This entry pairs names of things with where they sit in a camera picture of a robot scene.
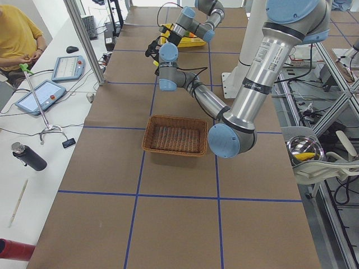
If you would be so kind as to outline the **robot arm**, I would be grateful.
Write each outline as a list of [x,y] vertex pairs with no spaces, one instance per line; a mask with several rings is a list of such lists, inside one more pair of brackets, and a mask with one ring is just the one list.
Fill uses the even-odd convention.
[[195,7],[208,16],[204,23],[195,20],[195,11],[191,7],[184,7],[169,34],[168,42],[178,46],[187,32],[196,35],[206,43],[210,43],[215,35],[215,28],[225,17],[224,7],[219,1],[195,1]]
[[296,45],[325,40],[329,32],[331,1],[267,1],[263,39],[232,106],[227,106],[192,72],[177,66],[178,44],[191,32],[206,42],[224,19],[219,1],[196,1],[184,7],[166,43],[159,49],[159,87],[163,91],[183,88],[194,97],[217,124],[211,127],[208,143],[222,158],[249,151],[256,143],[254,120]]

